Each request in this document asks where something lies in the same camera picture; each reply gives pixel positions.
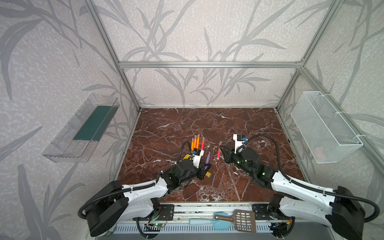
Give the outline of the purple marker pen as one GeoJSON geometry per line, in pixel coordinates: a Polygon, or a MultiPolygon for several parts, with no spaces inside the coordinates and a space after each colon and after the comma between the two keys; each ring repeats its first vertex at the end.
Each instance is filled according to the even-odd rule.
{"type": "Polygon", "coordinates": [[[206,159],[206,164],[209,164],[211,159],[211,152],[208,153],[207,159],[206,159]]]}

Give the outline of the pink marker pen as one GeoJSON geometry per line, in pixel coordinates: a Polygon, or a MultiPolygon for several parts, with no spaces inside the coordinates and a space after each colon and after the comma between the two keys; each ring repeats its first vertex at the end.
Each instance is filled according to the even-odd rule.
{"type": "Polygon", "coordinates": [[[217,153],[217,160],[220,159],[220,156],[221,156],[221,145],[222,145],[222,141],[219,142],[219,145],[218,145],[218,153],[217,153]]]}

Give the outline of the red marker pen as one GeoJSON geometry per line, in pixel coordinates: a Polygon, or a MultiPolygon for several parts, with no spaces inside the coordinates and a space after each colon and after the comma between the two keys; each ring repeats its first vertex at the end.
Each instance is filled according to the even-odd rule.
{"type": "Polygon", "coordinates": [[[205,147],[205,137],[202,139],[202,145],[201,145],[201,150],[203,151],[205,147]]]}

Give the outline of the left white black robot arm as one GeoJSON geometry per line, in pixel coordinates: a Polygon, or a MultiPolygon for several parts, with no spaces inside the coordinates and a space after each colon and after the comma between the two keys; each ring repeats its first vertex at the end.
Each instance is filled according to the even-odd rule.
{"type": "Polygon", "coordinates": [[[160,198],[177,192],[181,185],[195,178],[203,180],[210,163],[184,159],[151,181],[122,185],[112,181],[90,198],[78,210],[78,216],[88,223],[92,237],[105,234],[116,223],[150,216],[159,207],[160,198]]]}

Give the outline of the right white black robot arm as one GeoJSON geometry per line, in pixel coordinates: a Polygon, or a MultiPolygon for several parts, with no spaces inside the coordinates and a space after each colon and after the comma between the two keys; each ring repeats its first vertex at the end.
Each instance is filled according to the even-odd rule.
{"type": "Polygon", "coordinates": [[[331,227],[347,240],[363,238],[366,212],[361,203],[365,199],[341,186],[334,190],[290,177],[264,165],[256,151],[244,145],[221,146],[220,150],[225,163],[243,170],[259,187],[277,192],[270,215],[311,220],[331,227]]]}

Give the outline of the yellow toy shovel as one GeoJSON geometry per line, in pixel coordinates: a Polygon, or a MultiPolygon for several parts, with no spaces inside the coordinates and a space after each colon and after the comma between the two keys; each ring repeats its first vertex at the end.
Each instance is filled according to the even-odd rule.
{"type": "MultiPolygon", "coordinates": [[[[193,160],[193,157],[191,157],[190,155],[185,155],[185,157],[184,157],[184,160],[185,159],[188,159],[188,160],[193,160]]],[[[212,177],[212,174],[210,173],[210,172],[206,172],[206,174],[205,174],[205,176],[206,177],[208,177],[208,178],[211,178],[212,177]]]]}

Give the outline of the brown slotted spatula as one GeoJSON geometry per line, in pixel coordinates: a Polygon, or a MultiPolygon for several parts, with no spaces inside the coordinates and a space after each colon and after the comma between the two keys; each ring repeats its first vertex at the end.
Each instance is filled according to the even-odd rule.
{"type": "Polygon", "coordinates": [[[253,211],[235,210],[231,216],[214,214],[214,219],[233,224],[236,231],[243,233],[256,233],[256,213],[253,211]]]}

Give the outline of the small circuit board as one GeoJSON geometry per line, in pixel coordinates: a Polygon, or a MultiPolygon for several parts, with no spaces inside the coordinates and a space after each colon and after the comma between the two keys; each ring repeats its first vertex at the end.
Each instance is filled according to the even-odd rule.
{"type": "Polygon", "coordinates": [[[148,222],[145,224],[145,230],[147,232],[159,232],[165,228],[168,222],[148,222]]]}

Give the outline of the light blue silicone spatula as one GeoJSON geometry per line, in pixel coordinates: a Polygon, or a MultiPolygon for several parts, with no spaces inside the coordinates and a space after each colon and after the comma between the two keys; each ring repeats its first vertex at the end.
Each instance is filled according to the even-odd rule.
{"type": "Polygon", "coordinates": [[[214,213],[213,219],[190,219],[189,220],[189,225],[190,226],[202,226],[202,225],[213,225],[213,228],[215,231],[224,231],[228,230],[231,226],[232,223],[228,221],[221,221],[221,220],[216,220],[216,216],[221,216],[221,217],[228,217],[229,215],[224,212],[218,212],[214,213]]]}

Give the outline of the aluminium front rail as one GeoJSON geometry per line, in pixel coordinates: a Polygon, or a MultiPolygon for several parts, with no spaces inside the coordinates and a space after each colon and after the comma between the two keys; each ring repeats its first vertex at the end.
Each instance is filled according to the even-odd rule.
{"type": "MultiPolygon", "coordinates": [[[[229,216],[234,214],[235,210],[245,210],[252,211],[252,204],[246,203],[173,203],[175,205],[175,213],[172,221],[166,221],[167,226],[170,226],[171,223],[176,223],[180,221],[189,221],[190,219],[213,219],[214,213],[224,212],[229,216]]],[[[282,237],[287,234],[289,230],[294,225],[294,220],[303,219],[303,218],[291,218],[287,221],[283,220],[256,220],[257,232],[260,233],[276,233],[278,237],[282,237]]],[[[137,219],[125,220],[125,221],[139,221],[137,219]]],[[[116,223],[112,229],[117,225],[125,221],[120,221],[116,223]]]]}

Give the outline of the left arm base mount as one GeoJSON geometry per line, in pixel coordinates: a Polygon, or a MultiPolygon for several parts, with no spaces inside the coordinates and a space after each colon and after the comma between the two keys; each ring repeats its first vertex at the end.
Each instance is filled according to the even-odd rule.
{"type": "Polygon", "coordinates": [[[175,213],[175,205],[159,203],[153,199],[154,209],[147,217],[138,218],[139,221],[172,221],[175,213]]]}

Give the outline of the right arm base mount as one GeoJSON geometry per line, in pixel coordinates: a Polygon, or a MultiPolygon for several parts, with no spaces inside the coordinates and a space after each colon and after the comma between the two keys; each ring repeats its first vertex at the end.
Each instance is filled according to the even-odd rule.
{"type": "Polygon", "coordinates": [[[284,195],[275,194],[270,203],[252,204],[252,211],[255,213],[256,220],[289,220],[290,217],[284,215],[280,210],[283,197],[284,195]]]}

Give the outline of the clear plastic wall tray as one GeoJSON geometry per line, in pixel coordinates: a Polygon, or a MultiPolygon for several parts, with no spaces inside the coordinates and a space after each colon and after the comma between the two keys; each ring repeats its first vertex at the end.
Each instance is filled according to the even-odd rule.
{"type": "Polygon", "coordinates": [[[43,151],[54,163],[86,163],[120,107],[119,99],[90,94],[43,151]]]}

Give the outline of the aluminium cage frame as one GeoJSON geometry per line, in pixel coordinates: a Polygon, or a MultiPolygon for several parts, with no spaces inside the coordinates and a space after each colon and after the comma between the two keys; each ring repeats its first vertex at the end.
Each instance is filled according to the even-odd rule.
{"type": "Polygon", "coordinates": [[[353,122],[351,117],[343,113],[342,107],[335,101],[335,99],[330,95],[329,91],[327,91],[322,84],[320,84],[314,77],[314,75],[306,68],[310,57],[313,55],[316,47],[321,42],[328,28],[332,25],[335,17],[339,13],[341,7],[345,3],[345,1],[332,1],[327,11],[325,18],[322,20],[318,30],[315,33],[315,36],[311,40],[308,49],[306,50],[304,56],[300,61],[296,62],[213,62],[213,61],[178,61],[178,62],[170,62],[170,61],[157,61],[157,62],[120,62],[117,58],[117,55],[112,47],[111,41],[108,37],[107,31],[103,26],[102,19],[99,15],[99,11],[93,1],[84,1],[85,9],[90,14],[93,23],[96,25],[98,33],[101,35],[101,38],[107,48],[107,51],[112,58],[113,66],[117,69],[118,75],[121,77],[123,82],[126,84],[126,88],[134,99],[136,107],[141,110],[138,100],[133,93],[132,87],[128,83],[128,80],[123,73],[122,65],[127,65],[128,68],[217,68],[217,69],[226,69],[226,68],[251,68],[251,69],[295,69],[295,74],[292,76],[289,85],[284,91],[282,98],[279,100],[277,109],[281,108],[282,102],[287,98],[289,92],[292,90],[294,85],[297,82],[299,75],[306,78],[307,82],[316,90],[321,92],[327,100],[330,101],[330,104],[336,108],[340,112],[340,115],[344,117],[346,122],[350,125],[350,127],[357,133],[361,134],[362,130],[353,122]]]}

